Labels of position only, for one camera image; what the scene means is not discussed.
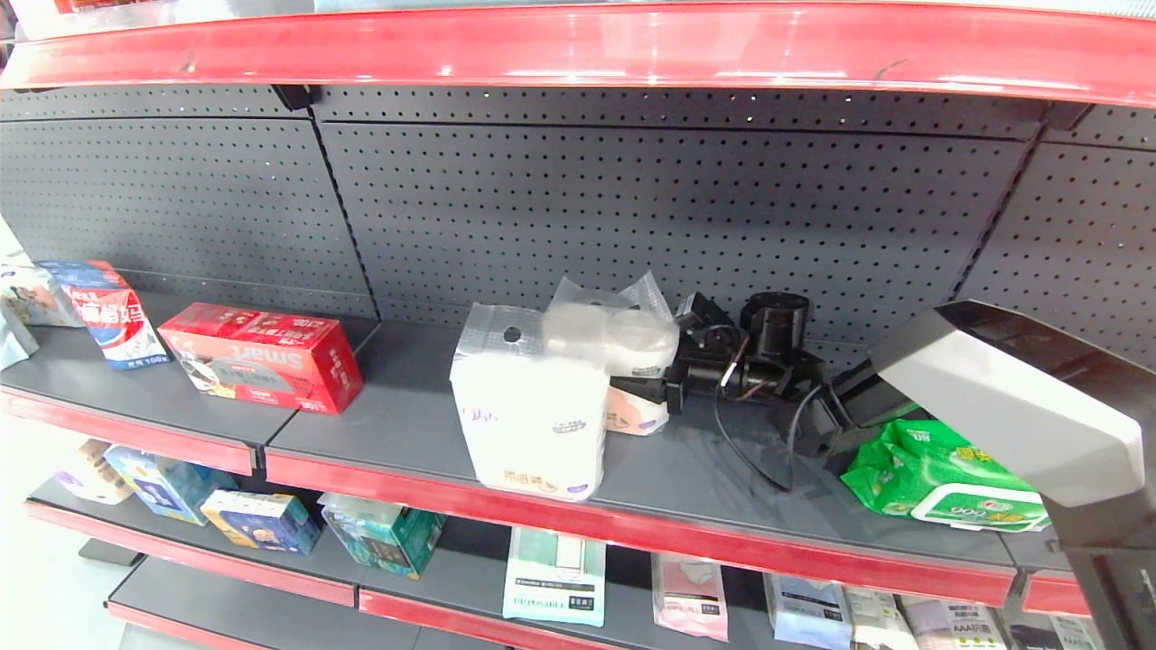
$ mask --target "blue product box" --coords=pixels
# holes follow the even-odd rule
[[[309,555],[321,535],[305,505],[291,494],[254,494],[218,489],[201,512],[229,541],[249,548]]]
[[[437,512],[333,493],[318,502],[325,505],[321,516],[357,563],[412,579],[429,564],[446,519]]]
[[[200,507],[213,490],[237,487],[232,477],[220,470],[119,444],[109,448],[104,459],[132,486],[149,510],[199,526],[208,523]]]

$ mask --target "brand logo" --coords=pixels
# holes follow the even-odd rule
[[[1011,509],[1010,503],[1003,503],[1002,501],[980,501],[979,507],[992,512],[1003,512]]]
[[[562,603],[555,603],[553,600],[541,600],[539,598],[525,598],[521,596],[514,597],[514,603],[524,607],[548,607],[551,610],[564,610],[565,605]]]
[[[586,422],[581,420],[571,420],[569,422],[558,422],[554,424],[555,434],[570,434],[573,431],[580,431],[586,428]]]
[[[243,348],[237,346],[232,347],[234,359],[249,359],[252,361],[264,361],[265,363],[274,363],[279,365],[289,365],[301,370],[305,367],[305,361],[302,356],[295,352],[286,352],[281,349],[264,349],[264,348]]]

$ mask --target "lower shelf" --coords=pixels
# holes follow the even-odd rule
[[[117,505],[86,501],[55,480],[40,486],[24,504],[32,517],[109,544],[347,607],[355,605],[355,589],[366,570],[328,529],[306,556],[236,546],[212,524],[197,526],[155,515],[135,496]]]
[[[276,589],[149,557],[109,596],[131,623],[218,650],[498,650]]]
[[[366,571],[363,612],[437,626],[519,648],[633,650],[788,650],[773,640],[762,576],[724,567],[731,643],[688,636],[653,625],[650,553],[608,546],[606,625],[601,628],[502,618],[510,529],[452,518],[420,581]]]

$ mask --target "red product box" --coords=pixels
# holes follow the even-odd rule
[[[332,318],[193,303],[158,331],[206,394],[335,414],[365,385]]]

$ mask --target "light blue package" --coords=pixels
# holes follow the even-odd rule
[[[232,477],[220,470],[119,444],[109,448],[104,459],[132,486],[149,510],[199,526],[208,523],[200,508],[213,490],[237,489]]]
[[[851,610],[833,582],[763,574],[775,640],[827,650],[851,648]]]
[[[606,544],[513,529],[502,618],[602,627]]]

